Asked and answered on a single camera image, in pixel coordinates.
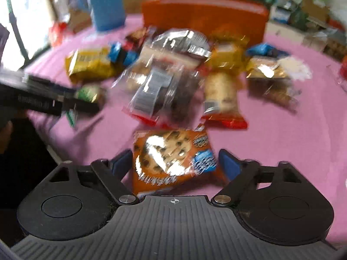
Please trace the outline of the orange chocolate chip cookie packet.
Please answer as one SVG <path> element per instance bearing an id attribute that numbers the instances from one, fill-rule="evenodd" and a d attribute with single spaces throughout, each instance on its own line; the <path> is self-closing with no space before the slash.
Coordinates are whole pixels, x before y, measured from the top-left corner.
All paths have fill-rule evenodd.
<path id="1" fill-rule="evenodd" d="M 204 128 L 134 132 L 132 190 L 138 197 L 170 191 L 194 179 L 228 181 Z"/>

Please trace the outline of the yellow snack packet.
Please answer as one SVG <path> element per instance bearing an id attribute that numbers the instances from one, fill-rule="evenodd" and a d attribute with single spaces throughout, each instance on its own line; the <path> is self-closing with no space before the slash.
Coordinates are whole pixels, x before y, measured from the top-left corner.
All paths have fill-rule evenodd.
<path id="1" fill-rule="evenodd" d="M 100 82 L 117 75 L 117 69 L 110 61 L 110 49 L 78 49 L 65 58 L 65 70 L 70 82 L 81 83 Z"/>

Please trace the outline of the golden biscuit pack red end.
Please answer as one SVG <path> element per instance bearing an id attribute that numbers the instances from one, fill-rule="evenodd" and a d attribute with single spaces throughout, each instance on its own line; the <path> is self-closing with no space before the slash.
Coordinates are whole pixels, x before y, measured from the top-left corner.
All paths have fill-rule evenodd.
<path id="1" fill-rule="evenodd" d="M 211 127 L 245 130 L 248 122 L 238 105 L 240 73 L 245 68 L 244 46 L 237 41 L 218 42 L 204 63 L 202 121 Z"/>

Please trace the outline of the clear red-trim dark snack bag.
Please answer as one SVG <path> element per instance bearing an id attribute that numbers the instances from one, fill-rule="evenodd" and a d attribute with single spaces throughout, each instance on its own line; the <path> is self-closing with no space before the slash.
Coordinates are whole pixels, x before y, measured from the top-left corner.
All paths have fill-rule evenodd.
<path id="1" fill-rule="evenodd" d="M 150 126 L 186 127 L 201 103 L 203 78 L 184 64 L 140 58 L 111 86 L 124 112 Z"/>

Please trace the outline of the green small snack packet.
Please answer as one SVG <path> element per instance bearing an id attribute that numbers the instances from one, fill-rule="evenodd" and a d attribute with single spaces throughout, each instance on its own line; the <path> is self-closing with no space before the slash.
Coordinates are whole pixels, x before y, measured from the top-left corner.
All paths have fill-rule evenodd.
<path id="1" fill-rule="evenodd" d="M 66 111 L 71 127 L 77 128 L 82 119 L 95 116 L 106 103 L 106 89 L 98 84 L 86 84 L 77 89 L 74 104 Z"/>

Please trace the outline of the pink floral tablecloth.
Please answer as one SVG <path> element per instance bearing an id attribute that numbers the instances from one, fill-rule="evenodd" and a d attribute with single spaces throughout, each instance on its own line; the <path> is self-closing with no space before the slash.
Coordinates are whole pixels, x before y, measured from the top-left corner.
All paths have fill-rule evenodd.
<path id="1" fill-rule="evenodd" d="M 296 82 L 301 90 L 296 113 L 274 104 L 238 95 L 248 129 L 214 128 L 209 138 L 215 151 L 225 148 L 239 158 L 250 158 L 267 166 L 290 161 L 332 204 L 334 222 L 328 241 L 346 244 L 346 93 L 334 73 L 340 64 L 309 48 L 280 36 L 266 34 L 273 46 L 291 52 L 312 71 L 312 78 Z M 72 128 L 65 117 L 29 114 L 41 137 L 63 160 L 89 164 L 111 158 L 131 146 L 138 122 L 108 103 L 99 116 L 80 121 Z"/>

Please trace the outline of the clear wrapped brown cake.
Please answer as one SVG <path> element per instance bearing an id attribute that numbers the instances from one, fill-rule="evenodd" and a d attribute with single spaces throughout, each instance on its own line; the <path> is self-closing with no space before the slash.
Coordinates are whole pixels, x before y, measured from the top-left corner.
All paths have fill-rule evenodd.
<path id="1" fill-rule="evenodd" d="M 297 97 L 301 90 L 293 87 L 290 80 L 249 79 L 248 95 L 281 106 L 291 112 L 298 107 Z"/>

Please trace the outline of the blue wrapper snack left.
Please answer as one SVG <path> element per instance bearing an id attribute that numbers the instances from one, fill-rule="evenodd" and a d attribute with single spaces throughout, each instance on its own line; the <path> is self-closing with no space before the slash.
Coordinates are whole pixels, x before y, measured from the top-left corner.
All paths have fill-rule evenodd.
<path id="1" fill-rule="evenodd" d="M 113 64 L 128 67 L 138 59 L 138 54 L 133 50 L 126 50 L 120 42 L 117 42 L 111 45 L 108 59 Z"/>

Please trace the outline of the blue wrapper snack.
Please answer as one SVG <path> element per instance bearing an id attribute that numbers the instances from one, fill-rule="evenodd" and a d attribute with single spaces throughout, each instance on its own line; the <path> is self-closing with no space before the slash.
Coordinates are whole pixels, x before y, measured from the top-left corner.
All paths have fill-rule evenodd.
<path id="1" fill-rule="evenodd" d="M 138 59 L 138 54 L 133 50 L 126 50 L 120 42 L 117 42 L 111 45 L 108 59 L 113 64 L 128 67 Z"/>
<path id="2" fill-rule="evenodd" d="M 254 45 L 246 50 L 248 56 L 264 56 L 270 58 L 285 58 L 290 54 L 284 50 L 279 50 L 268 43 Z"/>

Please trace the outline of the gold Danisa cookie packet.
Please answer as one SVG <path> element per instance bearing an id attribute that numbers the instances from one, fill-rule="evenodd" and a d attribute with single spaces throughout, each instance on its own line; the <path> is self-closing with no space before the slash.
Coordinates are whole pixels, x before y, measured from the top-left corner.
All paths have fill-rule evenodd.
<path id="1" fill-rule="evenodd" d="M 250 58 L 246 65 L 247 79 L 289 79 L 286 70 L 277 59 L 262 56 Z"/>

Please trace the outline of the blue wrapper snack right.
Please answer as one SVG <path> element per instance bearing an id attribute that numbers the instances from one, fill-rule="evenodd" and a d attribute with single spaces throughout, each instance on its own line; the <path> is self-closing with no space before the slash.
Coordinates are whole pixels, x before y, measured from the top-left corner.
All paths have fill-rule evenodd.
<path id="1" fill-rule="evenodd" d="M 285 58 L 290 54 L 284 50 L 279 50 L 268 43 L 254 45 L 246 50 L 248 56 L 264 56 L 270 58 Z"/>

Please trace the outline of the dark brown chocolate snack packet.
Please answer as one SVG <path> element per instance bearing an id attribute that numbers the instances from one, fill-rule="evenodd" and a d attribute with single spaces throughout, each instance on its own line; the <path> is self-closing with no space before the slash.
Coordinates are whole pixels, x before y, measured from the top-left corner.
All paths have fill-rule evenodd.
<path id="1" fill-rule="evenodd" d="M 140 50 L 144 42 L 149 38 L 152 38 L 157 32 L 157 27 L 149 26 L 138 28 L 135 31 L 127 34 L 125 37 L 125 46 L 131 50 Z"/>

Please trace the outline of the blue thermos jug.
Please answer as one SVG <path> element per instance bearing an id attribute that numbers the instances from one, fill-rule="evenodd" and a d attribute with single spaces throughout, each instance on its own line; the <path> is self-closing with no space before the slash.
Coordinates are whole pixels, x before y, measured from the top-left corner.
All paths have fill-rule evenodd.
<path id="1" fill-rule="evenodd" d="M 88 0 L 95 29 L 110 31 L 125 25 L 123 0 Z"/>

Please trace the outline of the silver foil snack packet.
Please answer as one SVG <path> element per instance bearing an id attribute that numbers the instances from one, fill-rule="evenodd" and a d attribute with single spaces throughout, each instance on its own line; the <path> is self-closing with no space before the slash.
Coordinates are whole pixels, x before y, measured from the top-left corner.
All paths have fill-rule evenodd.
<path id="1" fill-rule="evenodd" d="M 191 29 L 172 28 L 156 36 L 151 45 L 180 54 L 190 54 L 199 58 L 209 58 L 212 54 L 207 37 Z"/>

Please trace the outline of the orange storage box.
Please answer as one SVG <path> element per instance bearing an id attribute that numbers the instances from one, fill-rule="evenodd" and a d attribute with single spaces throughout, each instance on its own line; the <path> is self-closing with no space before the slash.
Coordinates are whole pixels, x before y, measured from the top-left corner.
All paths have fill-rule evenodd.
<path id="1" fill-rule="evenodd" d="M 245 36 L 249 46 L 263 42 L 269 20 L 268 8 L 251 0 L 146 0 L 142 14 L 144 26 Z"/>

